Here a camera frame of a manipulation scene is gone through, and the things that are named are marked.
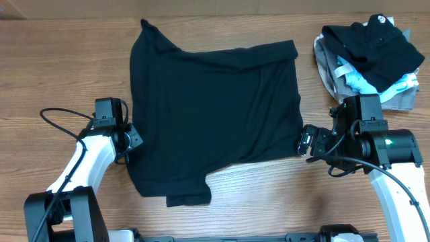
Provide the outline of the black t-shirt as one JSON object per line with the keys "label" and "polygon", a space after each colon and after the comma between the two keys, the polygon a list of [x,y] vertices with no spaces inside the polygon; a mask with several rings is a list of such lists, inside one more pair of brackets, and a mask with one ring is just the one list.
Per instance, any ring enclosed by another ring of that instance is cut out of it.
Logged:
{"label": "black t-shirt", "polygon": [[141,26],[130,89],[143,142],[127,164],[141,196],[170,207],[208,204],[209,173],[297,155],[303,121],[291,40],[186,52],[146,20]]}

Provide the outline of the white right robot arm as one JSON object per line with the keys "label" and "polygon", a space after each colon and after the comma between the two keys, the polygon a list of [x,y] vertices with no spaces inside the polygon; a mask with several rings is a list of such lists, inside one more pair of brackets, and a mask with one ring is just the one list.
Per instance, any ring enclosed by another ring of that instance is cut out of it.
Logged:
{"label": "white right robot arm", "polygon": [[334,130],[306,125],[298,153],[307,163],[325,161],[337,177],[359,170],[369,176],[392,241],[429,240],[429,202],[423,157],[417,140],[406,129],[391,130],[385,120],[356,120]]}

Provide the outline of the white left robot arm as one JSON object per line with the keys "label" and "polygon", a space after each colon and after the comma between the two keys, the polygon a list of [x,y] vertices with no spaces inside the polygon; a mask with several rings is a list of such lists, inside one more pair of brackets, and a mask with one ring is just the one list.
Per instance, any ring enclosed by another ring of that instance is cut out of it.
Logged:
{"label": "white left robot arm", "polygon": [[28,240],[140,241],[136,229],[109,231],[96,198],[106,170],[129,143],[121,124],[82,130],[60,177],[24,203]]}

